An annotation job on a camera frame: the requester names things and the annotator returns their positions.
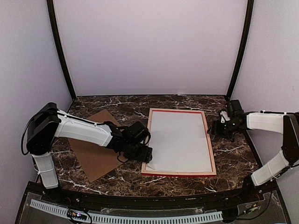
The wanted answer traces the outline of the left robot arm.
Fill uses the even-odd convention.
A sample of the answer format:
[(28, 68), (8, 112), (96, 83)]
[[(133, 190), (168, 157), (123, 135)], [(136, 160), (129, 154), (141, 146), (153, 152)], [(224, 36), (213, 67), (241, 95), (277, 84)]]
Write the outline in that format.
[(71, 138), (114, 150), (128, 160), (149, 163), (152, 148), (147, 144), (151, 134), (141, 122), (117, 126), (111, 121), (102, 123), (70, 115), (47, 103), (30, 118), (21, 136), (21, 153), (31, 154), (47, 195), (55, 203), (63, 203), (66, 193), (59, 180), (50, 151), (55, 138)]

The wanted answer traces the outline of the brown cardboard backing board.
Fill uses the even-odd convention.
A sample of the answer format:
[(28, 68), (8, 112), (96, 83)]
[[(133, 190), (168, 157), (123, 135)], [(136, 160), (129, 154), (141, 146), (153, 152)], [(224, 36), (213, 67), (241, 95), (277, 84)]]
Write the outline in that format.
[(103, 177), (126, 160), (123, 156), (117, 160), (118, 154), (112, 149), (82, 140), (69, 138), (68, 141), (89, 182)]

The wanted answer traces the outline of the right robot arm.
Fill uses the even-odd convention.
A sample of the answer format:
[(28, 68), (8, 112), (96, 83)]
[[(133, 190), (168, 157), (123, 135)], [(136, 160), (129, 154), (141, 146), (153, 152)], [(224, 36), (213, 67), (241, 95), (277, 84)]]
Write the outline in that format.
[(299, 114), (297, 112), (227, 112), (221, 111), (208, 133), (230, 141), (242, 131), (251, 131), (251, 138), (263, 159), (263, 166), (254, 171), (238, 198), (249, 202), (256, 196), (255, 186), (277, 179), (299, 163)]

